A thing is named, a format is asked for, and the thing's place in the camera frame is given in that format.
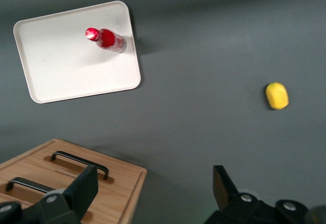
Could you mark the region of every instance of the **gray surface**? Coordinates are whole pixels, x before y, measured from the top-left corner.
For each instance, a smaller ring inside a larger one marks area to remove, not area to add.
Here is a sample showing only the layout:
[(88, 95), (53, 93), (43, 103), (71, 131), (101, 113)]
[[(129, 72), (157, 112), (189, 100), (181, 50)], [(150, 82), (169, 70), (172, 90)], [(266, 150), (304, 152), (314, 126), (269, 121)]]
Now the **gray surface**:
[[(273, 205), (325, 203), (326, 0), (121, 0), (142, 83), (49, 104), (29, 96), (16, 21), (114, 0), (0, 0), (0, 161), (61, 138), (149, 170), (133, 219), (202, 223), (212, 166)], [(288, 88), (268, 109), (264, 87)]]

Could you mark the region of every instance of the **black handle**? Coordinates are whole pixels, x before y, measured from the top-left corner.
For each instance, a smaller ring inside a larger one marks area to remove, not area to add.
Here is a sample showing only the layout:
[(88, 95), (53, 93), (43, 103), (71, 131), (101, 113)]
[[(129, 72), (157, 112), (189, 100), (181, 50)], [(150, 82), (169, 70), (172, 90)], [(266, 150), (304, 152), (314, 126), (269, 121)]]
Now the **black handle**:
[(97, 164), (97, 163), (94, 163), (94, 162), (91, 162), (89, 160), (86, 160), (86, 159), (83, 159), (83, 158), (80, 158), (78, 156), (75, 156), (75, 155), (72, 155), (72, 154), (69, 154), (69, 153), (66, 153), (66, 152), (63, 152), (63, 151), (56, 151), (55, 153), (52, 154), (52, 157), (51, 157), (51, 161), (55, 160), (56, 159), (56, 156), (57, 155), (60, 155), (60, 156), (63, 156), (63, 157), (66, 157), (68, 159), (72, 159), (72, 160), (75, 160), (79, 163), (83, 163), (83, 164), (86, 164), (86, 165), (94, 165), (96, 166), (96, 168), (104, 171), (104, 179), (106, 180), (107, 179), (107, 176), (108, 176), (108, 169), (103, 166), (103, 165), (100, 165), (100, 164)]
[(25, 186), (25, 187), (29, 187), (31, 189), (34, 189), (34, 190), (37, 190), (37, 191), (40, 191), (43, 193), (47, 193), (47, 192), (54, 190), (54, 188), (42, 185), (40, 183), (33, 182), (31, 180), (28, 180), (28, 179), (25, 179), (22, 177), (16, 177), (7, 183), (7, 186), (6, 186), (7, 192), (13, 188), (14, 183)]

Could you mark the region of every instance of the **plastic tray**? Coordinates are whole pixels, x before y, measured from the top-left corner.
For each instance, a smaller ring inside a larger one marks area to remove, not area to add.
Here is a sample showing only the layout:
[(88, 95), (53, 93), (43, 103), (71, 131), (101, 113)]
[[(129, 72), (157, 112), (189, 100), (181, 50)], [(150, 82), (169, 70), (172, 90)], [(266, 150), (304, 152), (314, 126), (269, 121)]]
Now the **plastic tray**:
[[(89, 27), (123, 36), (123, 53), (85, 37)], [(14, 36), (31, 98), (47, 103), (136, 88), (141, 75), (128, 7), (121, 1), (19, 21)]]

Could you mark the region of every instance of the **wooden board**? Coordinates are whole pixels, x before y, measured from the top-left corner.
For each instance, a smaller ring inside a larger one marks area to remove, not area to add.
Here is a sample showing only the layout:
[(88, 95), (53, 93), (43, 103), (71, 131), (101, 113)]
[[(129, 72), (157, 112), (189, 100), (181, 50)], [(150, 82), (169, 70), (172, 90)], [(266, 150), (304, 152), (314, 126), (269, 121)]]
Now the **wooden board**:
[(26, 208), (44, 195), (20, 185), (14, 185), (13, 189), (6, 192), (6, 184), (15, 177), (23, 177), (54, 189), (67, 187), (86, 165), (62, 156), (51, 161), (51, 155), (59, 150), (109, 169), (106, 180), (103, 173), (98, 171), (99, 191), (82, 223), (131, 223), (146, 169), (59, 139), (48, 141), (0, 165), (0, 203), (18, 201)]

